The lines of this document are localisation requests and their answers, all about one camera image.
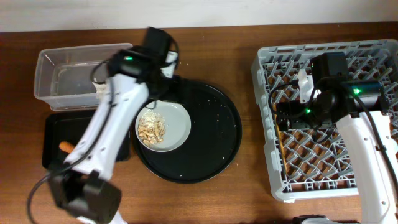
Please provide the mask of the grey round plate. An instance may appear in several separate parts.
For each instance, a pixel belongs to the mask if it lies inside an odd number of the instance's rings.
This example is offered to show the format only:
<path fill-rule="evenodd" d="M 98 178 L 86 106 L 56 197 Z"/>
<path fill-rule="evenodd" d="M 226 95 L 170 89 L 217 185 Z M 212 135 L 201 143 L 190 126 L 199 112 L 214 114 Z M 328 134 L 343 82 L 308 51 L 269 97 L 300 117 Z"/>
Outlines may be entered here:
<path fill-rule="evenodd" d="M 166 132 L 164 140 L 154 146 L 144 145 L 144 143 L 139 139 L 137 130 L 139 118 L 148 110 L 153 110 L 165 119 Z M 180 147 L 187 140 L 190 134 L 191 125 L 190 115 L 182 105 L 158 100 L 146 104 L 143 109 L 140 110 L 137 115 L 134 130 L 139 143 L 141 143 L 146 149 L 155 152 L 169 152 Z"/>

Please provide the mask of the nut shells and rice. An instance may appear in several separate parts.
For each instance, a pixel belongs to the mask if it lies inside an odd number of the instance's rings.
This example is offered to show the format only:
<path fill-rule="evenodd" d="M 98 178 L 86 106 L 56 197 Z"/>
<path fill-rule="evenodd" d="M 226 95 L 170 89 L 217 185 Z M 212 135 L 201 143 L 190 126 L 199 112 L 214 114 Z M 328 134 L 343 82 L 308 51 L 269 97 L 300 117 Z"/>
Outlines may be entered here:
<path fill-rule="evenodd" d="M 164 140 L 165 119 L 153 110 L 148 110 L 139 118 L 137 130 L 144 145 L 154 146 Z"/>

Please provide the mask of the white tissue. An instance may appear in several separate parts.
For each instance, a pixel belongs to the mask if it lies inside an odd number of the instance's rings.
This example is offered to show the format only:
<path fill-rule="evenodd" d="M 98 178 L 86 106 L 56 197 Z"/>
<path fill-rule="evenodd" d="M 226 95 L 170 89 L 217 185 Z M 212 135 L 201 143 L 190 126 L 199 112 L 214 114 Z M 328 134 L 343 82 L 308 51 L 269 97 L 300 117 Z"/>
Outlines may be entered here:
<path fill-rule="evenodd" d="M 106 84 L 99 84 L 98 82 L 96 82 L 95 78 L 92 81 L 92 84 L 96 89 L 96 98 L 101 100 L 106 92 Z"/>

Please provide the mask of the orange carrot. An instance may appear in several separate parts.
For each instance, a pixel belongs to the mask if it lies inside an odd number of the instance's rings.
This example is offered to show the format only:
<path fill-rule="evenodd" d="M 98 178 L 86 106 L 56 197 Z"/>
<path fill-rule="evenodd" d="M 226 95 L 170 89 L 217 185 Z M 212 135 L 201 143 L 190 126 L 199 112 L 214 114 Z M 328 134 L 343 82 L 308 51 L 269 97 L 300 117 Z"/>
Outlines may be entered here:
<path fill-rule="evenodd" d="M 62 141 L 59 144 L 59 149 L 63 152 L 66 152 L 68 154 L 70 154 L 71 152 L 73 152 L 75 146 L 67 141 Z"/>

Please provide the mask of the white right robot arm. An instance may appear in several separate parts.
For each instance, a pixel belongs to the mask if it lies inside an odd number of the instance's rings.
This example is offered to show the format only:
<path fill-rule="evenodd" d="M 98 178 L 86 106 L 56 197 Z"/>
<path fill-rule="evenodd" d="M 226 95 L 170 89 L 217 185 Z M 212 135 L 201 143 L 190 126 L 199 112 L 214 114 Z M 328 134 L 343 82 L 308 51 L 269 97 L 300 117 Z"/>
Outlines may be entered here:
<path fill-rule="evenodd" d="M 295 120 L 327 137 L 337 130 L 348 150 L 361 199 L 362 223 L 397 223 L 397 143 L 377 81 L 322 78 L 305 103 L 273 103 L 278 120 Z"/>

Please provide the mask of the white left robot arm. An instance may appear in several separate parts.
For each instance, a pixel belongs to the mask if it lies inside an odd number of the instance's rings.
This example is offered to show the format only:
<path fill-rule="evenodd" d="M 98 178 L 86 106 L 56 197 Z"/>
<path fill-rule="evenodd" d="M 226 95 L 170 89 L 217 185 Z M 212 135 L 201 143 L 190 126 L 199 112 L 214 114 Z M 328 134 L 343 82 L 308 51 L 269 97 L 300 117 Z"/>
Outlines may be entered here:
<path fill-rule="evenodd" d="M 105 94 L 86 131 L 63 166 L 48 172 L 29 192 L 27 216 L 38 188 L 48 183 L 55 204 L 82 223 L 124 223 L 121 191 L 110 183 L 116 156 L 148 98 L 165 95 L 180 62 L 178 50 L 133 46 L 103 61 Z"/>

